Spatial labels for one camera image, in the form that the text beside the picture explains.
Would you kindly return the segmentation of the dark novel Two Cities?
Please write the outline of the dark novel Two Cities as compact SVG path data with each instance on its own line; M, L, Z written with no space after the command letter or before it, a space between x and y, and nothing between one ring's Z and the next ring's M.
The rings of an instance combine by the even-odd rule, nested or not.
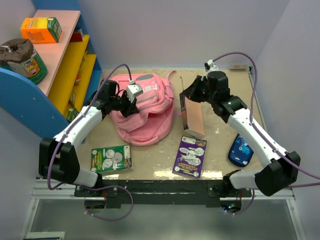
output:
M189 100L182 93L179 94L179 102L184 132L194 138L203 139L205 128L201 104Z

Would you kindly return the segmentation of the pink student backpack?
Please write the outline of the pink student backpack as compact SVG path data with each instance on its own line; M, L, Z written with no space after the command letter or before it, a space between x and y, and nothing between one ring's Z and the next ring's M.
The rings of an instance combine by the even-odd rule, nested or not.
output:
M169 72L166 77L154 73L133 73L135 84L143 93L138 96L136 106L139 113L123 117L121 112L112 111L109 115L119 137L137 147L153 145L165 138L171 131L174 117L174 86Z

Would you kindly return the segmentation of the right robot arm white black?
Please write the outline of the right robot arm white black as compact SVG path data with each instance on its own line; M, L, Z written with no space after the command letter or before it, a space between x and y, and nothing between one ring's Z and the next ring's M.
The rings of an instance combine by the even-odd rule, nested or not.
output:
M300 156L277 144L254 122L247 105L230 93L224 72L198 75L180 96L196 103L209 103L214 113L244 138L260 160L263 167L260 171L235 170L223 177L222 189L227 196L233 197L241 189L258 189L270 197L297 180L298 170L293 165L300 164Z

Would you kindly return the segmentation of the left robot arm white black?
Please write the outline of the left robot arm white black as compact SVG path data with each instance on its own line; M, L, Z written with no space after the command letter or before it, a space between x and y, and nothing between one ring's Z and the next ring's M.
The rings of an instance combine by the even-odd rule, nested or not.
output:
M75 119L53 138L43 138L39 144L38 173L60 184L84 186L92 196L99 196L104 190L102 175L80 166L77 149L90 131L112 111L119 111L124 117L139 113L137 97L143 93L139 84L129 84L120 90L114 80L105 80L82 107Z

